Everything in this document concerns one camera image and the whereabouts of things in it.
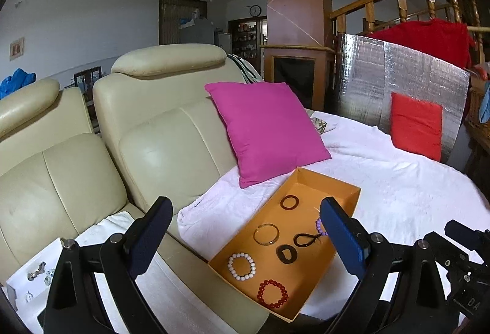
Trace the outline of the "wicker basket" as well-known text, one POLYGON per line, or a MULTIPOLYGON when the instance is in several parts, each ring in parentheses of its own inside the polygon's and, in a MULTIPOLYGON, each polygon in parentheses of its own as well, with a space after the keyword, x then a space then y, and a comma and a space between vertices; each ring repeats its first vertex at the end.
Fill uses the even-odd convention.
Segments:
POLYGON ((477 88, 469 88, 469 112, 466 116, 466 126, 474 129, 478 135, 488 140, 490 136, 489 121, 480 121, 480 107, 483 101, 484 91, 477 88))

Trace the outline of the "blue cloth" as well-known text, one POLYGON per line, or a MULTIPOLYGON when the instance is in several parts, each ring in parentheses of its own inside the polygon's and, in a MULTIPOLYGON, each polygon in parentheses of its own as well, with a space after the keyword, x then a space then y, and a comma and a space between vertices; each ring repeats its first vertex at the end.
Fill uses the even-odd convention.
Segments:
POLYGON ((20 88, 24 88, 36 82, 35 73, 27 73, 22 68, 18 68, 11 76, 5 77, 0 86, 0 99, 4 99, 20 88))

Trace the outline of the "orange cardboard box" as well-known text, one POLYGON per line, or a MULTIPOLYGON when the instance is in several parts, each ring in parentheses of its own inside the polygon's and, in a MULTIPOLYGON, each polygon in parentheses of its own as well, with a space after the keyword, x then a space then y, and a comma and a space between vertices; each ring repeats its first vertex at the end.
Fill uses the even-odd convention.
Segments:
POLYGON ((322 201, 332 196, 352 215, 360 197, 353 184, 297 168, 244 227, 209 261, 209 267, 227 284, 284 321, 294 321, 330 267, 336 250, 320 220, 322 201), (295 210, 280 207, 286 195, 296 195, 295 210), (280 237, 270 246, 252 238, 260 224, 275 224, 280 237), (276 255, 281 244, 297 253, 293 264, 276 255))

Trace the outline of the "magenta pillow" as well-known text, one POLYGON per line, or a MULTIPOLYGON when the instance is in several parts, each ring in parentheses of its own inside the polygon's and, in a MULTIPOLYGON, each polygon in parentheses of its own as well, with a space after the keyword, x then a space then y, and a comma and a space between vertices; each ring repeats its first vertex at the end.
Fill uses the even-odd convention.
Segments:
POLYGON ((241 188, 331 159, 307 111, 284 82, 215 82, 205 90, 225 124, 241 188))

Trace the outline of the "red cloth on railing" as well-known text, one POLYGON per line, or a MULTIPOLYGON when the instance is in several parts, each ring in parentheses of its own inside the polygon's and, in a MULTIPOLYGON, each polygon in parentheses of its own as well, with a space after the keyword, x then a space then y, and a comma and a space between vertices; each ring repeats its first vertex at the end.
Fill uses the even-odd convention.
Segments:
POLYGON ((412 48, 460 68, 471 68, 475 46, 468 26, 440 19, 407 21, 374 32, 370 38, 412 48))

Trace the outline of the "wooden cabinet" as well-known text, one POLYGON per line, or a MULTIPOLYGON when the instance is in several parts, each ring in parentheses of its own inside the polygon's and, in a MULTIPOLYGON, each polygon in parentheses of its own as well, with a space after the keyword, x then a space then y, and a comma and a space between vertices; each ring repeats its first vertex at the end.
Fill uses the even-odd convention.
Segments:
POLYGON ((330 78, 332 48, 263 44, 264 80, 285 82, 305 108, 323 111, 330 78))

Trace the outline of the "dark maroon bangle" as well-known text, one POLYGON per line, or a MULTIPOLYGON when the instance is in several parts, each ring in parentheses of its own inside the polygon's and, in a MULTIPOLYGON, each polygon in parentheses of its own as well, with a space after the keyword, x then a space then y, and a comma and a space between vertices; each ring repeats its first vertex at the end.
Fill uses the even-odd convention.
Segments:
POLYGON ((280 207, 284 210, 295 210, 300 204, 300 199, 296 195, 286 195, 280 201, 280 207))

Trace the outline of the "red cushion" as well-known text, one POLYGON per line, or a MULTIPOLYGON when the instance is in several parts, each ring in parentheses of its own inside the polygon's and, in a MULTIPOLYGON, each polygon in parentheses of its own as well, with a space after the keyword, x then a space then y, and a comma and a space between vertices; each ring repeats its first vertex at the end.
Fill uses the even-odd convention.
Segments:
POLYGON ((391 94, 390 136, 395 147, 441 161, 443 108, 400 93, 391 94))

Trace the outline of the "white towel on sofa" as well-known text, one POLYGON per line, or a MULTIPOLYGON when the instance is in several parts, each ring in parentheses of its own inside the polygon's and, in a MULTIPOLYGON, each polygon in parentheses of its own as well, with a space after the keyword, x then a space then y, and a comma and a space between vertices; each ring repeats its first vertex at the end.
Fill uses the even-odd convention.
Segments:
POLYGON ((127 211, 75 239, 54 239, 7 279, 33 333, 232 333, 158 255, 159 212, 127 211))

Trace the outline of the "black scrunchie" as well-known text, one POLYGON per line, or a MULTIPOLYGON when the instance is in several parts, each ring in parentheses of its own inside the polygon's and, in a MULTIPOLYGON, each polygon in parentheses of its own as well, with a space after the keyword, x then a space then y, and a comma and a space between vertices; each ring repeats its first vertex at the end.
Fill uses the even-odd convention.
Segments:
POLYGON ((297 261, 298 253, 290 244, 281 244, 276 248, 276 255, 282 264, 293 264, 297 261))

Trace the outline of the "cream leather sofa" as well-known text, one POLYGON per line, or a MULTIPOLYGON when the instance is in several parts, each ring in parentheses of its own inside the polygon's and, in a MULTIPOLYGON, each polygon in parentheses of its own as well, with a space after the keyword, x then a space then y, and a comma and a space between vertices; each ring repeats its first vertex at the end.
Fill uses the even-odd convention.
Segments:
POLYGON ((93 87, 45 78, 1 101, 1 277, 57 238, 161 195, 181 210, 237 164, 206 86, 242 82, 218 46, 168 44, 120 56, 93 87))

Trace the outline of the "wooden stair railing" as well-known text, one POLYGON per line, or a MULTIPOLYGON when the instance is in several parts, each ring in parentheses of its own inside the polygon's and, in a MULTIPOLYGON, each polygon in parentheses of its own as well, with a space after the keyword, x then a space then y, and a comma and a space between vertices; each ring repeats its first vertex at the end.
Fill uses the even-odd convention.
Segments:
POLYGON ((358 12, 362 29, 359 35, 373 34, 402 22, 440 19, 464 23, 475 42, 474 54, 478 63, 485 62, 484 34, 488 26, 482 25, 477 0, 356 0, 330 13, 332 33, 350 34, 348 17, 358 12))

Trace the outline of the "round wall clock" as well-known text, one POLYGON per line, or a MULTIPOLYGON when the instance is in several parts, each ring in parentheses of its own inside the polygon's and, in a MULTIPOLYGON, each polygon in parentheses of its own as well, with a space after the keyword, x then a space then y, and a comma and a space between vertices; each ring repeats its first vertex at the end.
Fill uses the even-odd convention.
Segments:
POLYGON ((252 5, 249 9, 249 14, 252 17, 259 17, 262 13, 262 8, 259 5, 252 5))

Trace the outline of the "silver foil insulation panel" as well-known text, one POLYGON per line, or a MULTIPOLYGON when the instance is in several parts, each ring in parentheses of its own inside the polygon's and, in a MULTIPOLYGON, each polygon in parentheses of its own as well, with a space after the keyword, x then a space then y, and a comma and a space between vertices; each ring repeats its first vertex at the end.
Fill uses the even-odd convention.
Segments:
POLYGON ((354 34, 338 36, 334 94, 337 114, 390 132, 391 94, 442 109, 442 162, 454 149, 470 75, 412 48, 354 34))

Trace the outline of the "thin metal bangle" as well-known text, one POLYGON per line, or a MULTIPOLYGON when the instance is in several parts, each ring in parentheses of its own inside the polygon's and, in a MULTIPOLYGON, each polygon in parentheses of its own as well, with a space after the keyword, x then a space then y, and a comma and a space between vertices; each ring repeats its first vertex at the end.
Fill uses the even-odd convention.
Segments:
POLYGON ((261 246, 270 246, 275 244, 280 237, 280 231, 275 224, 265 223, 260 224, 255 228, 252 238, 253 240, 261 246))

